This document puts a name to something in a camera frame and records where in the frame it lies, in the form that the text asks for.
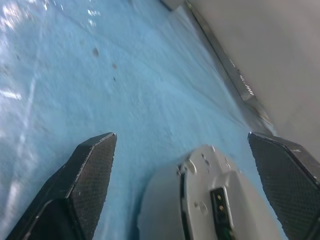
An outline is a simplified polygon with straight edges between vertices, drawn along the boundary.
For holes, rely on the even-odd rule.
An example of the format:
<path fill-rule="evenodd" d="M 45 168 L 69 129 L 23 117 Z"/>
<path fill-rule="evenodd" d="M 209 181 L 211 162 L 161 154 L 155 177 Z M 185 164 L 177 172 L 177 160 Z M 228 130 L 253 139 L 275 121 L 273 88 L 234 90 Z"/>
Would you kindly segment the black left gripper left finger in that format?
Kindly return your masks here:
<path fill-rule="evenodd" d="M 117 135 L 79 144 L 42 186 L 9 240 L 91 240 L 106 200 Z"/>

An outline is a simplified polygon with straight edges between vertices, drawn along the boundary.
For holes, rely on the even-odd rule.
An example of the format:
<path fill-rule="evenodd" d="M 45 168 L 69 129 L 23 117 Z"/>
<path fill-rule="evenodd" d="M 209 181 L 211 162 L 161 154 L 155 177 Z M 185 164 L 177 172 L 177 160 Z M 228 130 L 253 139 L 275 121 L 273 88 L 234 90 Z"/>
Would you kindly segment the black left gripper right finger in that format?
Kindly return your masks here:
<path fill-rule="evenodd" d="M 290 240 L 320 238 L 320 163 L 302 145 L 248 134 L 266 198 Z"/>

